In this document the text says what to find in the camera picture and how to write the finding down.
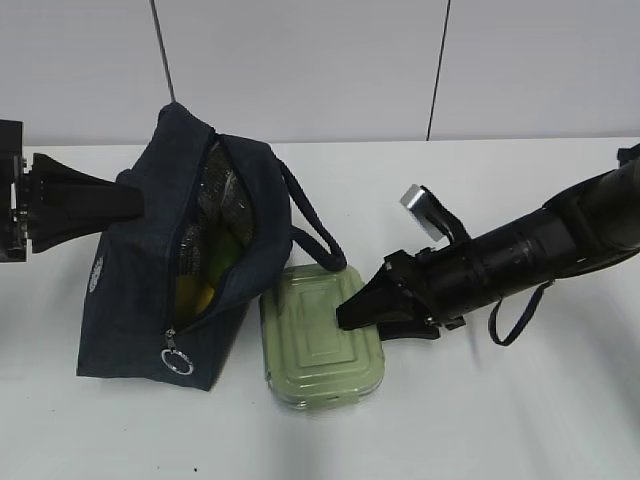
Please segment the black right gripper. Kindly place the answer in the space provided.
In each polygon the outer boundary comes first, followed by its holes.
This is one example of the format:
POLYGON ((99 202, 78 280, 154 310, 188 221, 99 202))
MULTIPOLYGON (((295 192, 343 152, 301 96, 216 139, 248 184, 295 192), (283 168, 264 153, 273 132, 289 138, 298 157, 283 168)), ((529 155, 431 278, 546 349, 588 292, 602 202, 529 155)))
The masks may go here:
POLYGON ((441 251, 425 248, 412 256, 398 250, 355 295, 336 309, 343 330, 375 326, 381 341, 437 340, 440 329, 466 325, 462 315, 445 309, 444 283, 448 275, 462 275, 468 254, 460 247, 441 251))

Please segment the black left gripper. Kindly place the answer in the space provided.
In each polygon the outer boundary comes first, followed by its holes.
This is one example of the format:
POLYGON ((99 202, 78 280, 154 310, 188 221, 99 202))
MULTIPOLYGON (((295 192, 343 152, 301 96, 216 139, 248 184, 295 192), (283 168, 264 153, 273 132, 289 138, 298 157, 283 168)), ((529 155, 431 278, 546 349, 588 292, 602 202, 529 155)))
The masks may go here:
MULTIPOLYGON (((1 260, 27 258, 28 182, 23 123, 1 121, 1 260)), ((106 230, 144 214, 140 190, 74 170, 36 153, 30 171, 32 252, 106 230)))

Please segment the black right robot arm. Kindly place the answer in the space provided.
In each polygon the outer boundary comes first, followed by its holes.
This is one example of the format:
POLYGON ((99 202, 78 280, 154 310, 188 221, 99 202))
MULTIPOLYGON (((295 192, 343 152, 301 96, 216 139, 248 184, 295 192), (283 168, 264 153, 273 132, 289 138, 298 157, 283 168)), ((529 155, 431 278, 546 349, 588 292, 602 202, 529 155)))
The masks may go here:
POLYGON ((530 214, 473 238, 426 187, 402 205, 448 246, 385 257, 374 277, 336 310, 341 329, 373 326, 383 340, 436 340, 443 328, 493 306, 492 341, 511 345, 557 280, 606 269, 639 253, 639 148, 621 148, 618 166, 558 193, 530 214))

